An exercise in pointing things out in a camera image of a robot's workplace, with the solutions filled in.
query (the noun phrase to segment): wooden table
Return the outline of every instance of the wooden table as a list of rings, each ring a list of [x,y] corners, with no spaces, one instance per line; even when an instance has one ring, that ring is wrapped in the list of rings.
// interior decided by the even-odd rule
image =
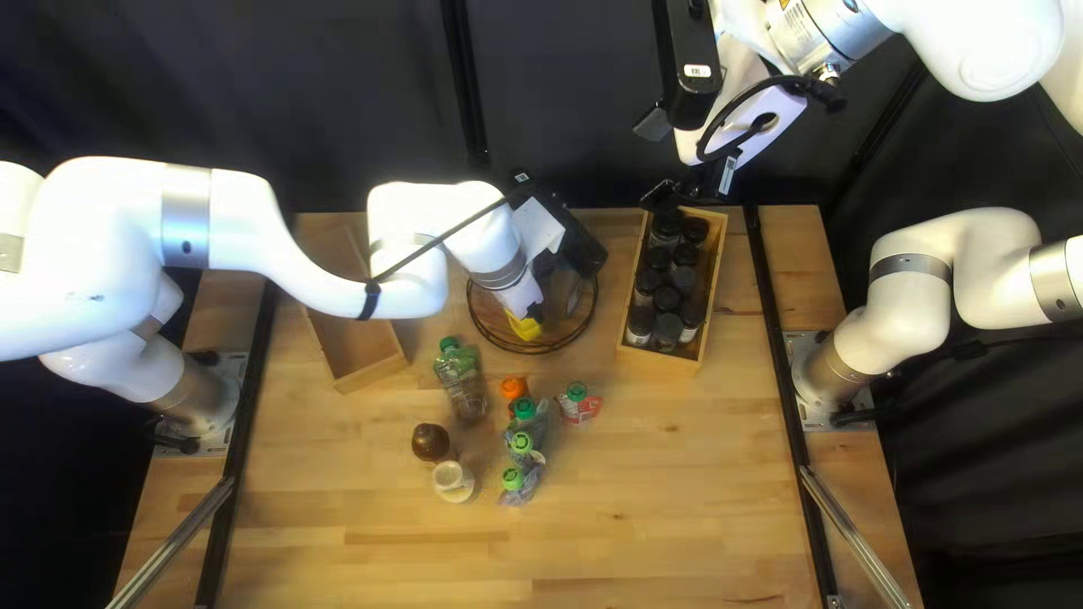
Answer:
[[[730,224],[715,318],[693,379],[614,362],[638,210],[577,212],[610,260],[591,327],[549,355],[485,342],[453,267],[443,313],[395,322],[410,368],[343,397],[329,385],[302,308],[284,299],[220,606],[819,607],[745,225],[740,209],[721,211]],[[817,208],[766,207],[761,217],[783,326],[833,327],[845,311]],[[298,231],[345,222],[360,233],[362,218],[304,215]],[[244,282],[230,278],[207,274],[186,348],[211,346],[216,333],[219,345],[237,346],[251,328],[258,296],[243,296]],[[440,502],[409,452],[417,423],[448,418],[430,367],[435,340],[448,334],[482,349],[492,397],[505,374],[517,373],[535,394],[580,379],[605,398],[598,419],[564,435],[524,508],[495,505],[504,465],[498,399],[488,425],[458,438],[483,481],[471,504]],[[876,435],[806,439],[814,468],[919,607]],[[220,458],[153,462],[118,585],[221,466]],[[879,606],[852,557],[831,541],[847,607]],[[144,606],[190,607],[205,547],[204,534]]]

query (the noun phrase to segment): wooden crate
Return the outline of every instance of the wooden crate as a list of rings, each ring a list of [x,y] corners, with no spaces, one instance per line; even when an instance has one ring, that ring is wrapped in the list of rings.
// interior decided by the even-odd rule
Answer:
[[[622,361],[648,363],[668,373],[683,376],[695,376],[703,365],[703,358],[707,347],[707,333],[710,331],[710,307],[715,301],[715,287],[718,285],[718,268],[722,258],[722,244],[726,241],[726,225],[729,216],[715,211],[705,211],[691,207],[679,208],[687,217],[703,218],[709,224],[707,238],[700,248],[700,261],[696,267],[702,270],[699,273],[701,285],[696,286],[692,298],[702,303],[705,308],[703,327],[695,340],[688,345],[679,345],[670,353],[660,353],[650,349],[632,347],[624,338],[624,328],[628,323],[628,310],[631,308],[632,291],[636,289],[636,274],[644,264],[643,258],[647,255],[647,243],[650,236],[651,221],[654,215],[644,211],[643,222],[639,230],[639,241],[636,243],[636,257],[632,259],[631,278],[628,282],[628,291],[624,300],[624,312],[621,315],[621,327],[617,331],[616,354]]]
[[[332,215],[326,219],[321,215],[308,216],[298,223],[293,236],[309,258],[340,277],[368,278],[368,265],[352,226],[332,221]],[[409,365],[390,321],[361,322],[309,308],[304,311],[327,363],[331,386],[339,393],[356,391]]]

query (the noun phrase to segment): black cable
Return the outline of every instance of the black cable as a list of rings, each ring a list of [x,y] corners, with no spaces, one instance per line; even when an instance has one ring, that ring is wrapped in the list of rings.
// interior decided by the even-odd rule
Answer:
[[[956,362],[962,362],[966,360],[976,360],[989,353],[990,349],[996,349],[997,347],[1007,347],[1010,345],[1021,345],[1026,342],[1059,342],[1059,341],[1072,341],[1072,340],[1083,340],[1083,336],[1075,335],[1062,335],[1062,336],[1023,336],[1020,338],[1008,338],[1005,340],[994,340],[992,342],[982,342],[981,340],[970,340],[967,342],[962,342],[953,347],[943,348],[934,351],[927,355],[926,359],[921,360],[923,368],[928,368],[932,364],[942,362],[944,360],[955,360]],[[887,416],[893,416],[896,413],[900,412],[905,405],[906,401],[900,401],[902,396],[898,396],[893,399],[888,399],[886,403],[876,406],[874,409],[869,409],[864,411],[851,411],[851,412],[838,412],[831,415],[831,423],[843,427],[850,425],[851,423],[860,423],[863,420],[880,420]]]
[[[422,245],[421,247],[417,248],[414,251],[414,254],[410,254],[406,258],[403,258],[402,260],[395,262],[390,268],[388,268],[388,270],[383,271],[382,273],[376,275],[375,277],[373,277],[373,278],[370,278],[368,281],[374,282],[374,283],[380,283],[380,282],[382,282],[383,280],[390,277],[391,275],[393,275],[396,271],[399,271],[400,269],[402,269],[406,264],[409,264],[410,262],[413,262],[413,261],[417,260],[418,258],[420,258],[421,255],[425,254],[426,251],[429,251],[433,247],[436,247],[438,245],[444,243],[444,239],[446,239],[447,237],[449,237],[449,236],[454,235],[455,233],[461,231],[462,229],[467,228],[467,225],[469,225],[474,220],[478,220],[482,216],[488,213],[490,211],[493,211],[494,209],[496,209],[497,207],[500,207],[501,205],[504,205],[506,203],[508,203],[508,199],[506,199],[504,197],[500,197],[499,199],[497,199],[493,204],[488,205],[487,207],[485,207],[481,211],[474,213],[473,216],[467,218],[466,220],[464,220],[464,221],[459,222],[458,224],[452,226],[451,229],[444,231],[436,238],[434,238],[434,239],[430,241],[429,243]]]
[[[710,139],[715,137],[715,132],[718,128],[726,122],[729,118],[730,113],[736,109],[738,106],[748,101],[749,98],[759,93],[765,89],[770,89],[771,87],[788,87],[788,90],[793,90],[799,95],[806,98],[811,98],[817,100],[826,106],[827,112],[835,113],[844,107],[846,107],[846,99],[843,98],[841,92],[838,91],[833,85],[824,82],[819,78],[811,76],[793,76],[793,75],[781,75],[781,76],[769,76],[759,82],[756,82],[752,87],[745,89],[744,91],[738,93],[735,98],[729,101],[722,109],[710,119],[707,124],[706,129],[703,130],[703,135],[700,141],[695,144],[695,156],[700,160],[707,163],[710,160],[716,160],[722,158],[723,156],[730,156],[734,152],[739,151],[738,146],[745,143],[749,138],[762,131],[764,127],[772,120],[770,117],[771,113],[765,113],[757,116],[752,126],[742,135],[734,139],[731,142],[727,142],[726,145],[721,146],[717,151],[707,154],[707,144]]]
[[[403,258],[402,260],[395,262],[388,270],[383,271],[382,273],[376,275],[375,277],[373,277],[370,280],[365,281],[364,282],[365,283],[365,304],[362,306],[361,313],[357,314],[357,319],[361,320],[361,321],[363,321],[363,322],[367,321],[369,318],[373,316],[373,313],[376,312],[376,304],[380,301],[380,282],[382,282],[383,280],[390,277],[391,275],[393,275],[396,271],[399,271],[400,269],[402,269],[406,264],[409,264],[410,262],[417,260],[426,251],[429,251],[433,247],[436,247],[438,245],[444,243],[444,239],[446,239],[447,237],[449,237],[449,236],[454,235],[455,233],[461,231],[464,228],[466,228],[467,225],[469,225],[474,220],[481,218],[482,216],[485,216],[490,211],[493,211],[497,207],[500,207],[501,205],[505,205],[507,203],[508,203],[507,198],[500,197],[499,199],[493,202],[492,204],[490,204],[487,207],[485,207],[481,211],[474,213],[473,216],[467,218],[466,220],[464,220],[464,221],[459,222],[458,224],[452,226],[451,229],[444,231],[440,236],[433,238],[429,243],[427,243],[427,244],[422,245],[421,247],[417,248],[413,254],[410,254],[406,258]]]

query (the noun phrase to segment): plastic bottle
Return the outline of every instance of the plastic bottle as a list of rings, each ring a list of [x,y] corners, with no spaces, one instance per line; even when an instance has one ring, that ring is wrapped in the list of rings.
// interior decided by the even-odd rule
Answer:
[[[578,425],[598,416],[602,399],[587,396],[587,386],[580,380],[567,384],[567,389],[557,398],[564,420]]]
[[[518,467],[505,469],[504,474],[500,475],[504,492],[500,493],[497,503],[512,507],[526,505],[534,498],[534,491],[537,490],[538,482],[542,481],[543,469],[544,467],[534,467],[526,474],[523,474],[523,470]]]
[[[432,365],[452,401],[452,412],[466,423],[483,418],[488,410],[479,360],[475,347],[460,347],[454,336],[447,336],[441,339],[440,355]]]
[[[544,451],[549,437],[549,400],[520,398],[512,403],[512,411],[514,418],[508,424],[505,440],[510,443],[517,431],[523,431],[530,435],[534,450]]]
[[[511,463],[523,471],[530,471],[536,465],[545,465],[545,455],[534,448],[534,439],[525,431],[516,431],[508,441],[508,456]]]
[[[525,378],[509,375],[500,381],[500,397],[508,400],[508,418],[516,418],[516,413],[511,407],[514,405],[516,400],[525,396],[530,396]]]

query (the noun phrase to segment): spice jar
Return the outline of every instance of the spice jar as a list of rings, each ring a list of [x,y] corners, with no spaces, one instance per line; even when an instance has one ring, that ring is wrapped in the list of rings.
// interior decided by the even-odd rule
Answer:
[[[673,261],[673,254],[664,247],[652,247],[647,250],[647,265],[658,273],[669,271],[669,263]]]
[[[673,273],[679,267],[695,267],[700,261],[700,249],[689,243],[682,243],[674,248],[674,254],[669,263],[669,272]]]
[[[695,269],[692,267],[677,267],[669,273],[669,283],[677,288],[683,297],[689,297],[695,289]]]
[[[680,294],[664,285],[654,291],[654,310],[658,313],[669,313],[680,307]]]
[[[654,348],[668,353],[677,348],[682,328],[680,318],[676,313],[663,313],[654,321]]]
[[[643,269],[636,275],[636,288],[631,291],[631,303],[635,307],[650,307],[654,300],[654,290],[662,287],[662,273],[654,269]]]
[[[655,213],[651,222],[651,234],[648,247],[673,248],[680,242],[681,221],[684,215],[678,210]]]
[[[680,243],[703,247],[709,229],[710,224],[703,218],[684,218],[680,225]]]
[[[705,314],[702,306],[697,306],[694,302],[684,302],[681,304],[680,321],[682,327],[677,341],[681,345],[688,345],[695,340],[695,335],[700,333],[700,326],[703,325],[704,319]]]
[[[632,307],[628,310],[628,325],[624,328],[624,339],[632,347],[647,347],[654,334],[654,309]]]

